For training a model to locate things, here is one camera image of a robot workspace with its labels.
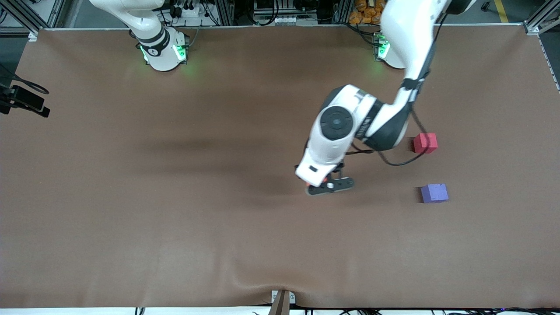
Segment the metal table clamp bracket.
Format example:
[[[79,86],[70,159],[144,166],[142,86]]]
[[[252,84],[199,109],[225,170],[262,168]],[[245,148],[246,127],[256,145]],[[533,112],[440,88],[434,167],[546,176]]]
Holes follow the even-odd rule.
[[[291,305],[296,304],[295,294],[292,293],[291,291],[286,291],[286,290],[273,290],[273,291],[271,291],[270,303],[273,304],[277,297],[282,297],[282,296],[285,298],[285,300],[288,300]]]

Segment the large table cover mat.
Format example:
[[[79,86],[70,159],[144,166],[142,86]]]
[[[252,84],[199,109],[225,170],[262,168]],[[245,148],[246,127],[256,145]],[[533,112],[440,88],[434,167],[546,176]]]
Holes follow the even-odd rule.
[[[560,308],[560,92],[522,26],[444,26],[416,112],[439,144],[295,176],[328,93],[403,74],[345,27],[200,30],[157,72],[126,30],[42,31],[0,117],[0,308]],[[444,183],[449,200],[423,203]]]

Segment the pile of orange objects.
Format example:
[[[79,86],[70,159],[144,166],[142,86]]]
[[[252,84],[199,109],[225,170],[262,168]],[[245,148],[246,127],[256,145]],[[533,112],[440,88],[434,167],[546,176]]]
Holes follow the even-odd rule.
[[[348,24],[378,25],[387,0],[354,0]]]

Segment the aluminium frame profile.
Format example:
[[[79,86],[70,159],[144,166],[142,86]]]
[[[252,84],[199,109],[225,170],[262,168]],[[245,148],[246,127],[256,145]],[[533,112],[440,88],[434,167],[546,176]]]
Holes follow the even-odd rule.
[[[338,24],[339,22],[348,23],[350,13],[354,9],[354,0],[333,0],[333,4],[332,24]]]
[[[214,0],[221,26],[234,25],[235,0]]]
[[[36,37],[42,29],[64,24],[72,0],[0,0],[0,38]]]
[[[543,34],[554,27],[560,27],[560,0],[544,0],[544,4],[524,21],[529,36]]]

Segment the brown support bar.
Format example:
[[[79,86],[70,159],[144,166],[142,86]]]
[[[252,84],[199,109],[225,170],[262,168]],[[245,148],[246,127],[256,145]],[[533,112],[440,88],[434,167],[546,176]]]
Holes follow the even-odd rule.
[[[292,292],[274,290],[271,293],[271,307],[268,315],[290,315]]]

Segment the white power strip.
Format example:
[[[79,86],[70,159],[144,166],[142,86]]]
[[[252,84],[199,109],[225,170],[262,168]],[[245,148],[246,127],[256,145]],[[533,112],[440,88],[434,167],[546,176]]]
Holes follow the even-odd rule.
[[[272,18],[272,14],[252,14],[252,18],[260,25],[264,25]],[[279,14],[269,26],[302,26],[302,25],[317,25],[320,20],[317,19],[315,14]]]
[[[172,18],[209,18],[212,10],[202,0],[170,0],[169,13]]]

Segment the blue-purple foam block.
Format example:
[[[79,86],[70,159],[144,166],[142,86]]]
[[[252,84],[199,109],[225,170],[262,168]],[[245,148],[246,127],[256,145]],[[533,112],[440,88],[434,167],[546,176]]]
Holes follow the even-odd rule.
[[[420,189],[423,203],[441,203],[449,200],[447,186],[444,183],[427,184]]]

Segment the red foam block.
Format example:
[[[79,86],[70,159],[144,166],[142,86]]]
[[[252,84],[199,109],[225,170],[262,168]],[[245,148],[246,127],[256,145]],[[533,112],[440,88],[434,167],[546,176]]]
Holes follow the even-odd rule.
[[[416,154],[430,154],[438,149],[438,140],[435,133],[419,133],[413,139],[413,151]]]

